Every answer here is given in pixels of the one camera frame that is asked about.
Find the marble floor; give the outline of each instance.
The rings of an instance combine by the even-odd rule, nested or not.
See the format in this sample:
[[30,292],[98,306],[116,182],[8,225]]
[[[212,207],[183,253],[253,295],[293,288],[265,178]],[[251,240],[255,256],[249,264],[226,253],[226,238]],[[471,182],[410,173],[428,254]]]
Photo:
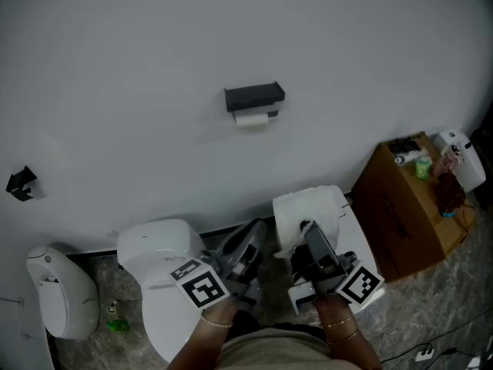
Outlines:
[[[474,198],[472,204],[479,207]],[[315,311],[305,308],[296,317],[290,307],[283,277],[283,263],[272,257],[275,251],[273,225],[262,248],[264,261],[259,280],[263,298],[256,317],[263,325],[290,321],[317,325]],[[216,239],[205,239],[213,247]],[[99,289],[101,319],[96,332],[88,338],[70,341],[56,339],[59,368],[63,370],[153,370],[166,368],[146,336],[142,320],[142,302],[137,282],[126,271],[119,271],[116,255],[74,257],[94,279]],[[106,306],[119,301],[119,313],[129,321],[130,331],[115,333],[106,327],[110,316]],[[385,360],[432,341],[435,352],[448,348],[481,355],[493,335],[493,311],[457,328],[493,307],[493,212],[478,211],[478,221],[464,243],[437,266],[387,285],[386,294],[357,315],[367,339]],[[397,370],[423,369],[430,362],[414,362],[416,350],[384,363]],[[470,358],[463,354],[440,357],[431,370],[464,369]]]

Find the power strip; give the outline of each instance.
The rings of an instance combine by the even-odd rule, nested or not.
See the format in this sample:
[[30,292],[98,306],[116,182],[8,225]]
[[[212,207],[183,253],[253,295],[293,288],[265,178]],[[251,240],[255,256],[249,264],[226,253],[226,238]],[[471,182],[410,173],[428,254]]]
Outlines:
[[414,360],[416,362],[422,362],[422,361],[427,361],[431,358],[433,358],[433,354],[434,354],[434,349],[428,349],[427,351],[419,351],[417,354],[416,354],[416,358],[414,358]]

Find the black wall bracket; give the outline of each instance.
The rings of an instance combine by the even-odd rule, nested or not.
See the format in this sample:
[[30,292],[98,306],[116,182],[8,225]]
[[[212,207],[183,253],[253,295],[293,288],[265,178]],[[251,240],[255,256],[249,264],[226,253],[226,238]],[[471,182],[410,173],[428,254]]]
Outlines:
[[34,199],[33,196],[29,195],[31,193],[31,188],[27,188],[25,190],[23,190],[23,188],[24,185],[36,180],[37,178],[38,177],[34,175],[34,173],[27,166],[25,166],[23,171],[10,176],[6,190],[20,201]]
[[[233,116],[236,112],[257,107],[272,106],[286,97],[283,88],[277,82],[266,85],[247,86],[246,88],[225,89],[226,109]],[[279,111],[267,112],[269,117],[277,116]]]

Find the wall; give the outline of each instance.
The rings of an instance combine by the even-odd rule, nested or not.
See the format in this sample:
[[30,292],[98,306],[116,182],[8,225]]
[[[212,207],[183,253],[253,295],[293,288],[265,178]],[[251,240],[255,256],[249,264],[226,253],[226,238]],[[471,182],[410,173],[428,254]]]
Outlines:
[[[48,194],[0,196],[2,292],[30,309],[36,244],[114,248],[148,220],[213,230],[349,190],[380,140],[474,128],[491,83],[491,0],[0,0],[0,29],[0,177],[27,164]],[[280,116],[240,132],[222,89],[274,80]],[[13,319],[2,360],[34,368]]]

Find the brown cardboard box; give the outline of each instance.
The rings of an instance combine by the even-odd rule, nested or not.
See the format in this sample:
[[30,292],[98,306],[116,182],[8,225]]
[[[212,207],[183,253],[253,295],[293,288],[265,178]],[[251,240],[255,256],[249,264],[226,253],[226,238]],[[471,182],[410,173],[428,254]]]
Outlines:
[[[433,162],[439,154],[426,134],[412,137]],[[438,179],[415,176],[415,165],[399,167],[388,145],[378,145],[353,188],[354,213],[387,281],[417,273],[443,261],[466,237],[475,222],[471,207],[452,218],[438,211]]]

